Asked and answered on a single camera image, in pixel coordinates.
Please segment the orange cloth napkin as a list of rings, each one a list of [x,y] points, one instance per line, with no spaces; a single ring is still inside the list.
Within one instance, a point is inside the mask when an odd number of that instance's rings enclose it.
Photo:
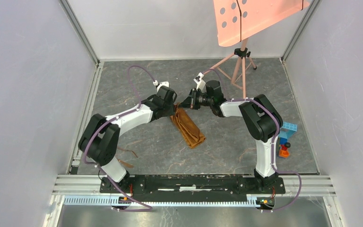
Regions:
[[[187,115],[185,110],[178,105],[174,105],[174,115],[171,115],[170,119],[191,149],[196,148],[205,141],[206,137],[202,131]]]

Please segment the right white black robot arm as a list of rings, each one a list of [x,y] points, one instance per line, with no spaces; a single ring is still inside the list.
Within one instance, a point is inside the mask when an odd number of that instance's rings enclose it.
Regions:
[[[205,84],[205,91],[193,88],[178,106],[194,110],[207,106],[218,117],[242,117],[256,141],[254,187],[260,193],[266,193],[273,187],[278,178],[275,164],[276,141],[283,120],[264,94],[254,98],[226,99],[220,82],[211,80]]]

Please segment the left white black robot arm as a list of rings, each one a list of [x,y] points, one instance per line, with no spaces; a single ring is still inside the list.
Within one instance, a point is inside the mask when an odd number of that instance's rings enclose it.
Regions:
[[[130,174],[115,157],[120,136],[140,125],[174,115],[176,98],[173,89],[160,86],[155,94],[126,111],[108,116],[94,114],[78,142],[83,161],[105,172],[117,192],[127,191]]]

